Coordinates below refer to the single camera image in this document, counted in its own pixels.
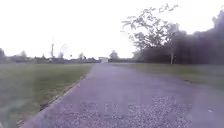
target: asphalt road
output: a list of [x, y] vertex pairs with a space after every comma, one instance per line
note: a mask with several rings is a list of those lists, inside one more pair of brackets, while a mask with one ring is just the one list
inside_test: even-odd
[[24, 128], [223, 128], [224, 94], [172, 78], [97, 64]]

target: grass lawn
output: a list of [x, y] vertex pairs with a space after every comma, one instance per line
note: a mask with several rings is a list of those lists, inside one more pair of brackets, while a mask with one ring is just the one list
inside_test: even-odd
[[117, 64], [158, 75], [172, 75], [178, 79], [224, 89], [224, 66], [169, 65], [169, 64]]
[[46, 107], [71, 84], [85, 77], [91, 65], [0, 65], [0, 122], [18, 126]]

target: distant tree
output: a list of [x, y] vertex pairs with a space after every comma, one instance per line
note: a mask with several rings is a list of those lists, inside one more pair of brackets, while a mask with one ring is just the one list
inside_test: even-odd
[[119, 59], [118, 54], [115, 50], [113, 50], [112, 53], [110, 54], [110, 58], [111, 59]]
[[133, 59], [138, 59], [138, 58], [140, 58], [140, 51], [135, 51], [135, 52], [133, 52]]
[[214, 27], [218, 30], [223, 30], [224, 28], [224, 10], [221, 10], [217, 18], [213, 17]]
[[46, 57], [45, 57], [45, 55], [44, 55], [44, 54], [42, 55], [42, 57], [41, 57], [41, 58], [42, 58], [42, 59], [46, 59]]
[[2, 48], [0, 48], [0, 63], [5, 61], [5, 52]]
[[58, 58], [63, 60], [64, 59], [64, 54], [65, 54], [65, 51], [66, 49], [68, 48], [68, 46], [66, 44], [64, 44], [62, 47], [61, 47], [61, 50], [58, 54]]
[[27, 55], [26, 55], [26, 52], [25, 52], [25, 51], [22, 51], [22, 52], [19, 54], [19, 56], [21, 56], [21, 57], [23, 57], [23, 58], [26, 58], [26, 57], [27, 57]]
[[78, 59], [80, 59], [80, 60], [84, 59], [84, 54], [82, 52], [79, 54]]

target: sky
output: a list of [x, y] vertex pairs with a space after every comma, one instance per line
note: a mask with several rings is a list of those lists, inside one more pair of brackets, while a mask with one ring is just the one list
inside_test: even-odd
[[169, 20], [189, 34], [213, 27], [212, 17], [224, 5], [218, 0], [0, 0], [0, 48], [6, 55], [55, 56], [63, 45], [66, 58], [132, 57], [136, 48], [123, 35], [121, 21], [150, 6], [179, 4]]

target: tree trunk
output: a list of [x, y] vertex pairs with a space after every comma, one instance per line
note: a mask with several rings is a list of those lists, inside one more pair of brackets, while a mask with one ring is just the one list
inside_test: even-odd
[[174, 54], [173, 52], [170, 53], [170, 64], [173, 64], [173, 58], [174, 58]]

